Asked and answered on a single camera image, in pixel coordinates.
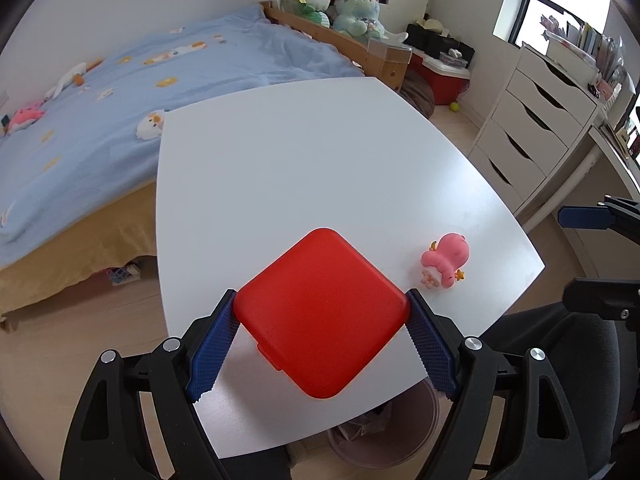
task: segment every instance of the white wall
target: white wall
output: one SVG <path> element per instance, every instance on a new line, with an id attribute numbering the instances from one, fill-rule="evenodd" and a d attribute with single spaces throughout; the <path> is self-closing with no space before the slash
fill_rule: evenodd
<path id="1" fill-rule="evenodd" d="M 0 55 L 2 114 L 43 95 L 69 68 L 154 30 L 221 16 L 261 0 L 36 0 Z"/>
<path id="2" fill-rule="evenodd" d="M 476 50 L 471 64 L 471 85 L 462 98 L 463 110 L 476 123 L 491 112 L 498 94 L 513 71 L 517 47 L 494 36 L 494 28 L 504 0 L 430 0 L 428 12 L 440 20 L 452 35 Z M 612 4 L 604 34 L 621 36 L 626 45 L 625 66 L 634 81 L 640 76 L 640 45 Z"/>

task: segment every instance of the white cabinet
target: white cabinet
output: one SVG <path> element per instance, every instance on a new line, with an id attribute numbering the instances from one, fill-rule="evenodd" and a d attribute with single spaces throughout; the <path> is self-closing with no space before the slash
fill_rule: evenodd
<path id="1" fill-rule="evenodd" d="M 469 160 L 517 214 L 594 124 L 598 104 L 556 63 L 525 46 Z"/>

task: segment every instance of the blue bedsheet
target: blue bedsheet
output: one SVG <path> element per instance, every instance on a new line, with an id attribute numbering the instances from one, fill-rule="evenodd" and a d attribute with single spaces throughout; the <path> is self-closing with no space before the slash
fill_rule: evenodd
<path id="1" fill-rule="evenodd" d="M 83 87 L 72 84 L 45 103 L 41 120 L 0 140 L 0 269 L 155 178 L 160 139 L 136 135 L 150 112 L 265 85 L 360 75 L 334 47 L 271 25 L 258 5 L 152 34 L 114 54 L 86 74 Z"/>

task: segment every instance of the white plush toy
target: white plush toy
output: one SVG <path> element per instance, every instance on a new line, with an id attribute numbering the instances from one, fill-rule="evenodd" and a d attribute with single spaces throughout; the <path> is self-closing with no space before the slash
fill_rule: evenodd
<path id="1" fill-rule="evenodd" d="M 162 135 L 164 127 L 164 110 L 155 110 L 140 121 L 136 129 L 136 136 L 142 140 L 151 140 Z"/>
<path id="2" fill-rule="evenodd" d="M 49 99 L 55 99 L 60 95 L 66 87 L 68 87 L 74 80 L 75 75 L 82 75 L 86 73 L 86 63 L 80 63 L 73 67 L 69 72 L 63 75 L 58 83 L 49 90 L 46 94 L 44 94 L 44 100 L 48 101 Z"/>

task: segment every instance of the pink toy figure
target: pink toy figure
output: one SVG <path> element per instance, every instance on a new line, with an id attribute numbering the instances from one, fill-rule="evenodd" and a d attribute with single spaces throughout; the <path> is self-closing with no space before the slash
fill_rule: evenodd
<path id="1" fill-rule="evenodd" d="M 18 130 L 23 130 L 41 118 L 44 115 L 43 110 L 38 110 L 41 104 L 42 101 L 36 101 L 24 108 L 20 108 L 9 121 L 7 132 L 12 134 Z"/>
<path id="2" fill-rule="evenodd" d="M 456 233 L 444 235 L 438 244 L 434 242 L 429 250 L 422 254 L 420 262 L 422 270 L 421 282 L 431 288 L 442 285 L 449 288 L 455 282 L 465 279 L 460 270 L 469 259 L 469 244 L 465 237 Z"/>

